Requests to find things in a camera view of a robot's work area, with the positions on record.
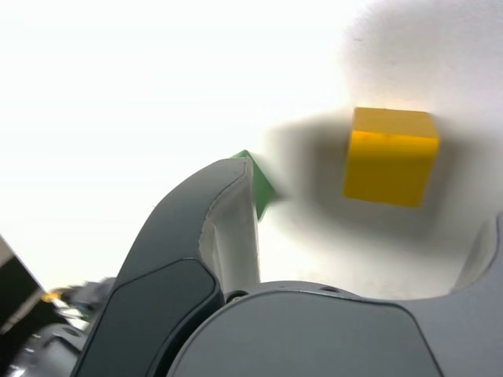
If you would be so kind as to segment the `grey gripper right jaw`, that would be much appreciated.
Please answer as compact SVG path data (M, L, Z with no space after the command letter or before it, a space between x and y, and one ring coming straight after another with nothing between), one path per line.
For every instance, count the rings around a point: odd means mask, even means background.
M502 220L447 295L386 302L266 285L207 319L171 376L499 376Z

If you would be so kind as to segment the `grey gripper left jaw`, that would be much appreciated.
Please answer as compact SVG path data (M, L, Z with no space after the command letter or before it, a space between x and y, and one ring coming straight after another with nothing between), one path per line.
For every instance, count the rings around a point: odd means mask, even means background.
M77 376L164 376L225 296L259 282L253 163L222 159L152 211L75 366Z

